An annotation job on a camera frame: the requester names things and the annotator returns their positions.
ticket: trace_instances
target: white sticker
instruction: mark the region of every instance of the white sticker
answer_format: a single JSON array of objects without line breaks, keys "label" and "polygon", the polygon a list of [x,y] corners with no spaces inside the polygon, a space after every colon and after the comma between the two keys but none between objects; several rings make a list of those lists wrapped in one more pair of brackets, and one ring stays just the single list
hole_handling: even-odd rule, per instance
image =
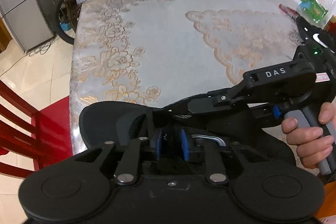
[{"label": "white sticker", "polygon": [[329,76],[326,72],[317,73],[315,83],[330,81]]}]

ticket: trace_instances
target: black circular cover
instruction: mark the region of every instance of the black circular cover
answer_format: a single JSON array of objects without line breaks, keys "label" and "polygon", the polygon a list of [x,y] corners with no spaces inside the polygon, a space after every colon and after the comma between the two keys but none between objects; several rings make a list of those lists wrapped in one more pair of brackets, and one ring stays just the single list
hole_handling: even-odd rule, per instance
[{"label": "black circular cover", "polygon": [[23,181],[19,200],[33,218],[70,222],[100,208],[110,195],[110,183],[99,172],[61,173],[39,171]]},{"label": "black circular cover", "polygon": [[237,178],[233,193],[248,212],[271,221],[310,217],[322,206],[325,197],[318,178],[279,161],[249,165]]}]

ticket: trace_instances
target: chair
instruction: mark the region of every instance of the chair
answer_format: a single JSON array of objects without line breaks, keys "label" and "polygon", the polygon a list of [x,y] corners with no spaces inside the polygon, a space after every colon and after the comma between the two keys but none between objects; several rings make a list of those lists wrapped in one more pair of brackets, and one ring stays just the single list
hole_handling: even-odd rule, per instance
[{"label": "chair", "polygon": [[[2,81],[0,96],[31,117],[30,124],[0,104],[0,114],[3,117],[31,133],[31,136],[26,135],[0,121],[0,155],[12,151],[33,158],[35,170],[72,156],[69,97],[38,111]],[[25,178],[32,172],[0,162],[0,173],[4,175]]]}]

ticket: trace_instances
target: floral tablecloth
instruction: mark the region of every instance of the floral tablecloth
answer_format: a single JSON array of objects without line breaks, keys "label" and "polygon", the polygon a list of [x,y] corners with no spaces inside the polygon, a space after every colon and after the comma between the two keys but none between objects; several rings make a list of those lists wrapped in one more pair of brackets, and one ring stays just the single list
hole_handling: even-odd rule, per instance
[{"label": "floral tablecloth", "polygon": [[[89,104],[163,107],[292,60],[301,38],[278,5],[293,0],[93,0],[81,10],[70,81],[73,152]],[[279,128],[270,134],[284,140]]]}]

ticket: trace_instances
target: metal rivet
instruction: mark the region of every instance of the metal rivet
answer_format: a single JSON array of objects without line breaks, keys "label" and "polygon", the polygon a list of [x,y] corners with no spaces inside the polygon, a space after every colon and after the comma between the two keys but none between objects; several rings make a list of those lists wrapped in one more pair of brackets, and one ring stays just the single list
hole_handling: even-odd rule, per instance
[{"label": "metal rivet", "polygon": [[171,182],[168,182],[168,183],[167,183],[168,186],[176,186],[176,184],[177,184],[177,183],[174,182],[174,181],[171,181]]},{"label": "metal rivet", "polygon": [[221,173],[215,173],[215,174],[212,174],[209,178],[213,182],[223,182],[226,180],[226,175],[223,175]]},{"label": "metal rivet", "polygon": [[131,182],[133,179],[134,177],[131,174],[121,174],[117,177],[120,182]]}]

